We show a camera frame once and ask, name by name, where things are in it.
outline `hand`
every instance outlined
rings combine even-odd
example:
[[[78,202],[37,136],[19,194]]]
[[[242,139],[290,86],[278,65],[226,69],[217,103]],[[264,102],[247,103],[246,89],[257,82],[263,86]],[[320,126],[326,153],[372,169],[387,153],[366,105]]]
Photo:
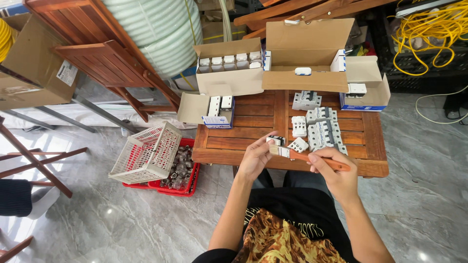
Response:
[[[360,200],[358,194],[358,161],[356,159],[348,157],[332,147],[325,147],[309,153],[308,157],[310,160],[310,163],[308,163],[312,164],[310,171],[321,173],[327,182],[328,189],[342,206]],[[334,171],[321,157],[328,157],[345,163],[351,167],[351,171]]]
[[[252,182],[257,179],[258,175],[265,168],[266,163],[272,158],[270,144],[274,142],[273,140],[266,142],[266,138],[277,134],[278,131],[272,131],[247,147],[237,175],[245,176]]]

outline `orange brush handle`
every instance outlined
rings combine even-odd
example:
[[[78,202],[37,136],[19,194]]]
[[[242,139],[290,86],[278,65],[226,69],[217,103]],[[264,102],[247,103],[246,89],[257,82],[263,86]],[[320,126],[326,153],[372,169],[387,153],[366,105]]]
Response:
[[[307,153],[298,153],[294,151],[293,149],[289,151],[290,159],[301,159],[303,161],[310,162],[309,157],[307,155],[308,155]],[[343,172],[351,171],[351,166],[344,164],[342,162],[335,161],[329,158],[323,158],[323,157],[322,157],[322,160],[324,160],[334,171],[343,171]]]

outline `gray tile floor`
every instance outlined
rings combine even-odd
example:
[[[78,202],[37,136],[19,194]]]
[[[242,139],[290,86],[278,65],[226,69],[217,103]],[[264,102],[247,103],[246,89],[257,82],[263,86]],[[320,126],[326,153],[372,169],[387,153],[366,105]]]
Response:
[[[424,120],[415,109],[418,95],[392,94],[380,114],[390,175],[359,179],[359,194],[377,231],[397,262],[468,262],[468,127]],[[427,117],[447,121],[443,98],[420,101]],[[89,147],[48,168],[73,192],[37,220],[0,217],[2,232],[31,246],[10,262],[139,263],[191,262],[208,246],[232,184],[229,166],[203,166],[196,194],[171,197],[125,188],[109,179],[125,138],[120,129],[75,127],[25,133],[12,130],[29,148],[70,151]],[[184,131],[194,138],[195,130]],[[15,151],[0,138],[0,153]],[[22,157],[3,161],[0,170],[24,165]],[[284,171],[270,171],[276,186]],[[38,180],[29,170],[15,178]],[[344,214],[336,204],[345,224]]]

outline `jeans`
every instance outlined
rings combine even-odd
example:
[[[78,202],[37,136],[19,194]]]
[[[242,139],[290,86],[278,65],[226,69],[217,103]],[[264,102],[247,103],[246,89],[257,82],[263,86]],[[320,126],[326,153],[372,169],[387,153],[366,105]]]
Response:
[[[283,187],[303,187],[318,189],[333,199],[330,191],[328,190],[325,178],[321,174],[302,172],[302,171],[287,171],[285,180],[283,181]],[[252,189],[260,188],[274,188],[273,180],[267,169],[263,169],[257,179],[252,185]]]

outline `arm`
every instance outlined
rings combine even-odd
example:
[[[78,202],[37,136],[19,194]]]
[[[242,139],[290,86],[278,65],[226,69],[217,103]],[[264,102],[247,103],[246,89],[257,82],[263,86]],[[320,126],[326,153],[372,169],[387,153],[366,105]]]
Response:
[[[211,236],[208,250],[228,248],[237,251],[242,238],[245,210],[252,184],[272,157],[269,150],[273,141],[270,140],[267,143],[266,138],[276,134],[277,132],[273,131],[247,147],[229,192],[226,206]]]
[[[320,157],[346,163],[351,166],[351,171],[335,172]],[[322,174],[328,189],[343,207],[354,257],[361,263],[394,263],[359,197],[357,160],[330,147],[310,153],[309,159],[310,171]]]

